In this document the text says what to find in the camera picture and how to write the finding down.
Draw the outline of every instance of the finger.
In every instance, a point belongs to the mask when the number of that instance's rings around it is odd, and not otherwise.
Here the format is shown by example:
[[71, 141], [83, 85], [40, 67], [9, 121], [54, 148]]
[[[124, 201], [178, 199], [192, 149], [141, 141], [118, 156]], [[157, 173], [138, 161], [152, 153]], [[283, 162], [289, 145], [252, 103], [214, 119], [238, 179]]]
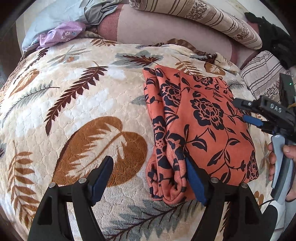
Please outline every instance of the finger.
[[283, 152], [287, 158], [296, 160], [296, 146], [287, 146], [284, 145]]
[[269, 151], [272, 151], [272, 143], [269, 143], [269, 144], [268, 144], [267, 149], [268, 149]]
[[269, 175], [270, 176], [273, 176], [275, 174], [275, 172], [276, 172], [275, 166], [274, 165], [270, 165], [269, 166]]
[[276, 163], [276, 155], [273, 152], [271, 152], [269, 154], [269, 162], [270, 162], [270, 164], [275, 164]]

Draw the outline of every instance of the purple cloth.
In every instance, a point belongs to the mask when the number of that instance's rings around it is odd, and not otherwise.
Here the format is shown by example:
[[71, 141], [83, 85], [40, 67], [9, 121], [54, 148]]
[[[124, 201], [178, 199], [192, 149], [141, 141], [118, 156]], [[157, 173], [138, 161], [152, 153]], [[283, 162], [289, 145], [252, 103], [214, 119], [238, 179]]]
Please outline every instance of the purple cloth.
[[61, 42], [67, 42], [78, 36], [82, 31], [85, 31], [86, 25], [80, 22], [65, 22], [50, 30], [47, 34], [41, 34], [34, 42], [26, 48], [26, 51], [37, 48], [47, 48]]

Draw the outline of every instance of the black cable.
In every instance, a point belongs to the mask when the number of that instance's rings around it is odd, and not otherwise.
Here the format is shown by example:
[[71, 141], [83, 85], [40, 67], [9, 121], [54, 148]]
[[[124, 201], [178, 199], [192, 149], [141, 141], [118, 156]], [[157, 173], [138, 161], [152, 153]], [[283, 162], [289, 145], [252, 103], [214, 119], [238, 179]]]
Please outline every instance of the black cable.
[[275, 200], [274, 200], [274, 199], [268, 200], [268, 201], [266, 201], [266, 202], [260, 204], [259, 207], [263, 206], [263, 205], [266, 204], [266, 203], [272, 202], [272, 201], [275, 201]]

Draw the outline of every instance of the black cloth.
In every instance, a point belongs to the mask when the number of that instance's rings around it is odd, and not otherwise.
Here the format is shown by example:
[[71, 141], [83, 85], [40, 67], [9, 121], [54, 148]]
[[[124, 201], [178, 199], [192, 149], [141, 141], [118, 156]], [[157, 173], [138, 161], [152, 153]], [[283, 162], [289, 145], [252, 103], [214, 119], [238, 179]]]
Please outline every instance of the black cloth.
[[251, 23], [258, 24], [259, 36], [262, 39], [260, 51], [271, 52], [285, 69], [296, 65], [296, 45], [289, 34], [264, 17], [257, 18], [251, 12], [246, 12], [245, 16]]

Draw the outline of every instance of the bed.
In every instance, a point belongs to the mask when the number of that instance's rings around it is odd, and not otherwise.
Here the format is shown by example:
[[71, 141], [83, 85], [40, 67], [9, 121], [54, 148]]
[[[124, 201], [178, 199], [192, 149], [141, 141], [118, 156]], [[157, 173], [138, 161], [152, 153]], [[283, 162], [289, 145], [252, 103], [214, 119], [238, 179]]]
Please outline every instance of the bed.
[[[147, 23], [145, 33], [140, 33], [139, 21]], [[164, 28], [170, 23], [175, 33]], [[196, 200], [156, 202], [149, 193], [145, 169], [154, 133], [142, 69], [167, 66], [189, 75], [222, 78], [234, 97], [253, 100], [256, 96], [239, 72], [258, 52], [202, 24], [138, 11], [129, 4], [119, 5], [92, 31], [97, 38], [84, 36], [33, 52], [1, 89], [1, 206], [26, 240], [48, 184], [71, 184], [109, 155], [115, 161], [114, 172], [93, 208], [106, 240], [189, 240], [205, 208]], [[201, 37], [192, 34], [196, 31]], [[204, 41], [204, 36], [211, 41]], [[219, 52], [232, 68], [192, 58], [199, 50]], [[253, 126], [249, 132], [259, 173], [249, 186], [260, 205], [271, 199], [270, 136]], [[280, 229], [284, 210], [278, 210]], [[74, 239], [81, 240], [71, 204], [68, 212]], [[223, 239], [226, 213], [227, 204], [217, 241]]]

